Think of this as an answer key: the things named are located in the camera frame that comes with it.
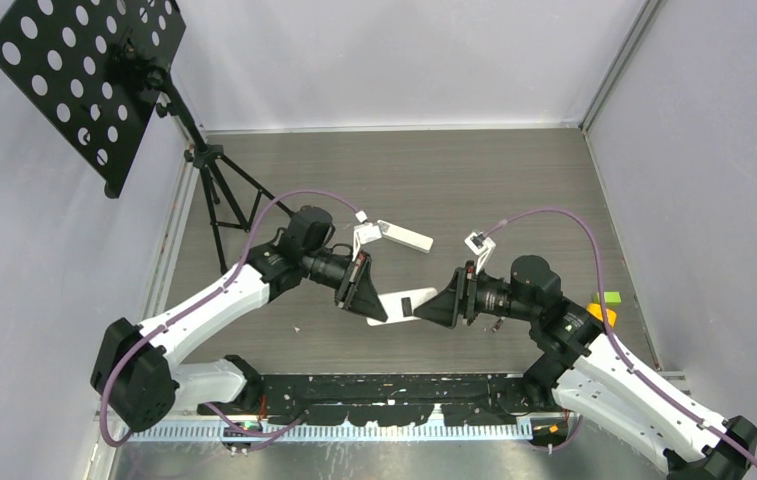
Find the long white remote control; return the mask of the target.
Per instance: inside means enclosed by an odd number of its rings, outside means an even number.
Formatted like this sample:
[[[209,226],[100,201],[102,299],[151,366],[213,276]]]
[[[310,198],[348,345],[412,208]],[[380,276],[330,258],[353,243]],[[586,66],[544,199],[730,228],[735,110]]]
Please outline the long white remote control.
[[[434,240],[429,236],[384,220],[378,220],[377,224],[385,239],[425,254],[432,249]]]

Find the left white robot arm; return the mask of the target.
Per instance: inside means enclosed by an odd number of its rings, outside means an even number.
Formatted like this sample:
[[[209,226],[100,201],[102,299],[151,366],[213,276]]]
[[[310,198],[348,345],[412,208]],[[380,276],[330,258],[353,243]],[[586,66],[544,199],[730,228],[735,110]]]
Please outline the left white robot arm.
[[[190,299],[133,324],[105,330],[90,383],[101,410],[112,409],[132,433],[150,429],[170,411],[205,402],[252,412],[261,398],[256,372],[244,361],[189,364],[190,353],[239,317],[269,304],[308,279],[332,289],[342,310],[379,322],[388,315],[371,280],[370,255],[328,244],[329,212],[305,206],[274,239],[251,248],[241,265]]]

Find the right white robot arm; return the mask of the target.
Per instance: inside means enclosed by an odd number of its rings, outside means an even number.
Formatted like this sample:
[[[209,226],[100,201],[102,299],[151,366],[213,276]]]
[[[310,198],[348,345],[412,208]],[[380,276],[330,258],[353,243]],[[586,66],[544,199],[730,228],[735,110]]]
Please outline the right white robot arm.
[[[605,323],[566,298],[547,261],[520,256],[508,279],[468,262],[414,315],[452,328],[480,314],[523,320],[541,357],[525,372],[525,397],[596,423],[669,479],[742,479],[757,466],[757,427],[706,408],[617,343]]]

